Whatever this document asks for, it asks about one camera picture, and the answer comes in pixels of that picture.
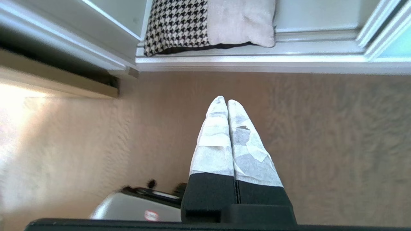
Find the black and white houndstooth pattern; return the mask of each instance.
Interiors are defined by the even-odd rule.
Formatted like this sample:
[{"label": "black and white houndstooth pattern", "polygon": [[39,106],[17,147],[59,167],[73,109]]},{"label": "black and white houndstooth pattern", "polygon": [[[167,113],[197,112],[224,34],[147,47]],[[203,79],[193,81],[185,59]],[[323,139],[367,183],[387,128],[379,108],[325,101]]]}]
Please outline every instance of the black and white houndstooth pattern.
[{"label": "black and white houndstooth pattern", "polygon": [[154,0],[144,40],[144,55],[172,47],[209,46],[207,0]]}]

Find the houndstooth cushion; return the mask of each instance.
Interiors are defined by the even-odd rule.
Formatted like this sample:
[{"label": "houndstooth cushion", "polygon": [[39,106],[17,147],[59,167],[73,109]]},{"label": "houndstooth cushion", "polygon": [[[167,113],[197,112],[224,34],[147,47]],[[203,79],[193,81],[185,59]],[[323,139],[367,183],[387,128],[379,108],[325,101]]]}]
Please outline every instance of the houndstooth cushion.
[{"label": "houndstooth cushion", "polygon": [[210,46],[207,0],[154,0],[144,41],[144,55],[173,47]]}]

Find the floor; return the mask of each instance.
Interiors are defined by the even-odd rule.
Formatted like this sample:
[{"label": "floor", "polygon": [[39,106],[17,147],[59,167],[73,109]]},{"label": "floor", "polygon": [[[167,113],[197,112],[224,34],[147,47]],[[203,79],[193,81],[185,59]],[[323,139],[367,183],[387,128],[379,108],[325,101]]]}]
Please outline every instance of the floor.
[{"label": "floor", "polygon": [[2,100],[4,230],[87,218],[122,185],[187,181],[218,95],[247,110],[299,224],[411,226],[410,78],[147,72],[118,100]]}]

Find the beige carpet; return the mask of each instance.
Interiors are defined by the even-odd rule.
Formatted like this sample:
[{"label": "beige carpet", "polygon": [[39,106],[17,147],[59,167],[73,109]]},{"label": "beige carpet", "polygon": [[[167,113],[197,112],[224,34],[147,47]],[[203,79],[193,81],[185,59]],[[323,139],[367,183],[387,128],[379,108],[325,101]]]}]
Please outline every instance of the beige carpet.
[{"label": "beige carpet", "polygon": [[6,231],[86,218],[111,191],[187,174],[209,103],[247,110],[299,224],[411,226],[411,79],[221,72],[142,73],[121,99],[0,106]]}]

